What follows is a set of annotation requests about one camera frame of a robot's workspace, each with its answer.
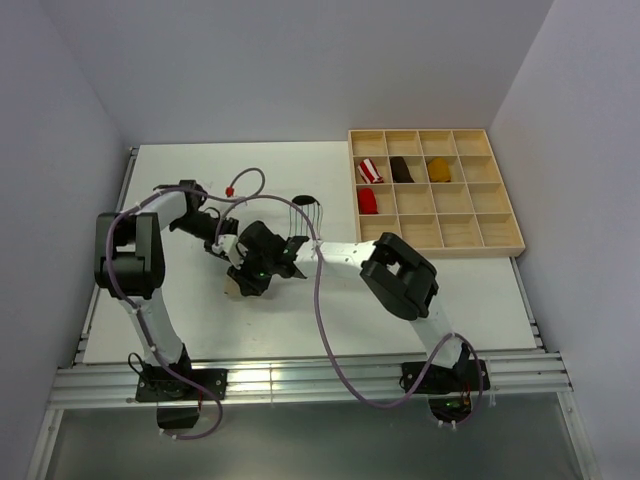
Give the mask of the white black striped sock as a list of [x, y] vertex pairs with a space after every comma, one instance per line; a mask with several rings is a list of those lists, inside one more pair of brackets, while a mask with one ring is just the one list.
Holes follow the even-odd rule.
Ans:
[[321, 237], [323, 207], [312, 195], [301, 194], [295, 196], [289, 207], [289, 237], [306, 236], [311, 238], [311, 231], [317, 238]]

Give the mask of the beige brown striped sock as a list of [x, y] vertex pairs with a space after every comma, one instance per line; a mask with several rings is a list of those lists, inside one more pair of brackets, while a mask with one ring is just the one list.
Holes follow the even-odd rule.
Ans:
[[247, 280], [244, 278], [234, 279], [226, 277], [224, 293], [232, 299], [260, 297], [268, 290], [270, 283], [270, 278]]

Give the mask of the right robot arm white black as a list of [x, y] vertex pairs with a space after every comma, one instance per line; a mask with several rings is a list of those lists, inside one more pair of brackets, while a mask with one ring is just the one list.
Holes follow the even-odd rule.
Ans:
[[323, 274], [358, 278], [388, 313], [411, 324], [433, 356], [438, 386], [452, 390], [466, 379], [470, 349], [455, 335], [438, 299], [437, 270], [398, 235], [384, 232], [377, 240], [359, 243], [304, 235], [285, 239], [255, 221], [235, 237], [225, 235], [223, 244], [231, 263], [227, 276], [242, 296], [262, 295], [273, 276], [313, 278], [314, 310], [319, 312]]

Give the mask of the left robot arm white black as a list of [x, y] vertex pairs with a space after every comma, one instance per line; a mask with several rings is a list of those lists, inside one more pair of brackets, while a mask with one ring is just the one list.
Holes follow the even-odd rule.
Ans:
[[129, 314], [144, 347], [143, 365], [167, 365], [159, 388], [172, 399], [183, 399], [195, 386], [186, 368], [188, 355], [163, 299], [166, 262], [164, 230], [180, 230], [204, 242], [205, 250], [225, 261], [238, 222], [223, 220], [202, 209], [205, 190], [194, 180], [159, 186], [139, 207], [100, 214], [96, 219], [94, 277]]

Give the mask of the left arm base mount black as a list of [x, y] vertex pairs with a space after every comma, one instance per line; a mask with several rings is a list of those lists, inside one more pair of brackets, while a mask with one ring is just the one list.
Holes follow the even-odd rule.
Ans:
[[200, 419], [203, 401], [210, 396], [193, 386], [206, 388], [218, 400], [226, 395], [228, 370], [222, 368], [193, 369], [184, 353], [171, 369], [187, 378], [189, 383], [177, 379], [163, 367], [145, 363], [137, 353], [127, 358], [129, 368], [137, 374], [136, 403], [155, 403], [157, 425], [164, 430], [183, 433], [193, 428]]

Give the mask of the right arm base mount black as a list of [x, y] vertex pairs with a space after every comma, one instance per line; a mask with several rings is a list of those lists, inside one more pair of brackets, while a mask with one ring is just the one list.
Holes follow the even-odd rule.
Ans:
[[423, 379], [418, 376], [424, 362], [405, 362], [401, 365], [399, 386], [405, 393], [414, 386], [415, 394], [428, 396], [428, 406], [438, 422], [447, 426], [457, 426], [473, 412], [473, 395], [488, 392], [491, 382], [486, 362], [476, 362], [468, 358], [459, 360], [452, 368], [432, 365]]

